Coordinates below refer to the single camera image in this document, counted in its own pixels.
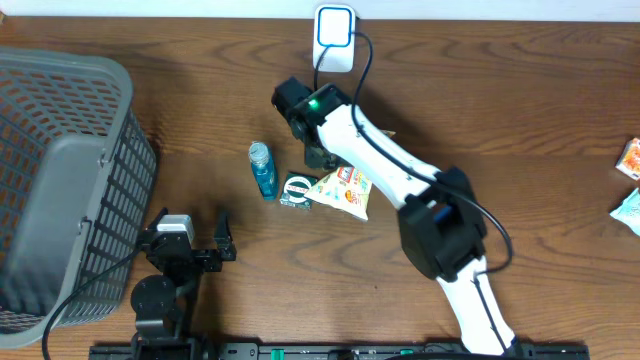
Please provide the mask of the yellow snack bag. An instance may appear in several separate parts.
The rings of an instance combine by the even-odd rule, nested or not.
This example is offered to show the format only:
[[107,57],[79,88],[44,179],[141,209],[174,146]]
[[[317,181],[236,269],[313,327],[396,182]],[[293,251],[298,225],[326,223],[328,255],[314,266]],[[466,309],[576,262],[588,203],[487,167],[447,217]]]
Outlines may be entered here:
[[373,183],[351,166],[337,168],[313,185],[305,197],[367,221],[367,206]]

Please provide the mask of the teal liquid bottle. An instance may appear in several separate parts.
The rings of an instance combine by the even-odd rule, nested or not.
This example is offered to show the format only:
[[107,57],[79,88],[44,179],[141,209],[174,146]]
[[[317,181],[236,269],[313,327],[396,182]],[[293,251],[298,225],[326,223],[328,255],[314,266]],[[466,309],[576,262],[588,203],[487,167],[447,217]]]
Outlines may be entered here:
[[249,161],[254,179],[264,200],[275,200],[278,195],[279,181],[275,162],[269,147],[254,141],[248,150]]

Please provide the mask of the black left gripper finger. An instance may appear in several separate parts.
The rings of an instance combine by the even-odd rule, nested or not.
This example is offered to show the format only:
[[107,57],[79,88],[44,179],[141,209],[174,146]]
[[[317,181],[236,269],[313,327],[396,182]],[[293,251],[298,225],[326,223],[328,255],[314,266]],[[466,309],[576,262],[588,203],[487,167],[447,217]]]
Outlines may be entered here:
[[229,226],[229,215],[226,211],[223,211],[219,214],[214,233],[214,241],[216,243],[217,251],[222,261],[236,260],[237,250],[231,235],[231,229]]
[[163,207],[158,214],[156,215],[156,217],[151,221],[151,223],[149,224],[149,229],[150,230],[156,230],[158,224],[160,223],[160,221],[162,220],[162,218],[168,214],[168,209],[166,207]]

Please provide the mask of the light teal wipes packet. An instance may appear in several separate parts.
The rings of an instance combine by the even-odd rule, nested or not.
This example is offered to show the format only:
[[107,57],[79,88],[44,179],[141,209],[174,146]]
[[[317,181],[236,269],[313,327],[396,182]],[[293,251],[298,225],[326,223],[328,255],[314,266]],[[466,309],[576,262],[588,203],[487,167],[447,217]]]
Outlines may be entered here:
[[640,194],[634,189],[609,215],[626,225],[637,236],[640,236]]

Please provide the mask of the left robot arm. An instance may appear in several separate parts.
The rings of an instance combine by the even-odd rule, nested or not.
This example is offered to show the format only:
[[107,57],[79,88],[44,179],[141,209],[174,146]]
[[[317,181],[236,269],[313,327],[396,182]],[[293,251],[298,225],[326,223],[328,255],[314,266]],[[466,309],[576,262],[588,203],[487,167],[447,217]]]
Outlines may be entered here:
[[206,337],[190,333],[201,278],[236,259],[227,212],[217,220],[209,249],[192,247],[195,231],[188,215],[162,209],[140,233],[136,246],[157,270],[132,290],[136,314],[132,340],[134,359],[216,359],[216,347]]

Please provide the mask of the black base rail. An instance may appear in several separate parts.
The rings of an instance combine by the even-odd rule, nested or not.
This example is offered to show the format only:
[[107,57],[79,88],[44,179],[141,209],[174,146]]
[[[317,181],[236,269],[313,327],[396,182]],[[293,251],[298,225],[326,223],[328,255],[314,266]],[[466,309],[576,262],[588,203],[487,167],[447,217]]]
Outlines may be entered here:
[[267,346],[227,343],[216,348],[196,349],[191,345],[151,348],[146,345],[93,346],[89,360],[203,359],[203,360],[385,360],[395,357],[432,356],[449,359],[471,354],[456,343],[427,343],[421,346]]

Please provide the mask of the grey plastic shopping basket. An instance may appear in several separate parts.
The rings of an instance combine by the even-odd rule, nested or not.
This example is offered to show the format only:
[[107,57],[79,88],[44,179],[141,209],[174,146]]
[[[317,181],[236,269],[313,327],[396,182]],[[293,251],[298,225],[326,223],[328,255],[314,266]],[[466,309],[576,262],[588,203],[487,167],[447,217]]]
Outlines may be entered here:
[[1,345],[120,304],[155,153],[128,72],[104,57],[1,51]]

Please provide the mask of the small dark green box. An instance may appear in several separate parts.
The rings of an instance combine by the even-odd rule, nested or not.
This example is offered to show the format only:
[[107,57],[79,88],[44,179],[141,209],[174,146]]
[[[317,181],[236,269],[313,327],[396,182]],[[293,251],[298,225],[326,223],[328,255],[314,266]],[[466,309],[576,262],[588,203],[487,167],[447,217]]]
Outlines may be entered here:
[[289,172],[286,176],[279,198],[281,205],[302,210],[310,210],[312,201],[306,194],[318,182],[316,177]]

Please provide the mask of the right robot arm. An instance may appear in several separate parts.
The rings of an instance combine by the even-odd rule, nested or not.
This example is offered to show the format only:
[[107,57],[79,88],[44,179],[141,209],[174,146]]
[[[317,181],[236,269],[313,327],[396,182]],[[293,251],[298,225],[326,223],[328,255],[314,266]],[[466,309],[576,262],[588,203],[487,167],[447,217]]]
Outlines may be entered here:
[[377,128],[334,84],[317,90],[291,77],[275,87],[274,108],[306,149],[361,171],[397,214],[401,247],[411,264],[442,288],[461,330],[464,348],[506,355],[516,342],[488,276],[483,240],[496,219],[476,200],[468,177],[425,163]]

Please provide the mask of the white barcode scanner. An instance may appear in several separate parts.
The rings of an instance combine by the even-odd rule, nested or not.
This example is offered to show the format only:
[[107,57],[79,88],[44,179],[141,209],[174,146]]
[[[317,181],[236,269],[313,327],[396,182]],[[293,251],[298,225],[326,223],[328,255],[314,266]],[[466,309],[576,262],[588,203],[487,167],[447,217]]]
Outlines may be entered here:
[[313,67],[320,72],[347,73],[355,55],[356,12],[348,5],[322,4],[315,11]]

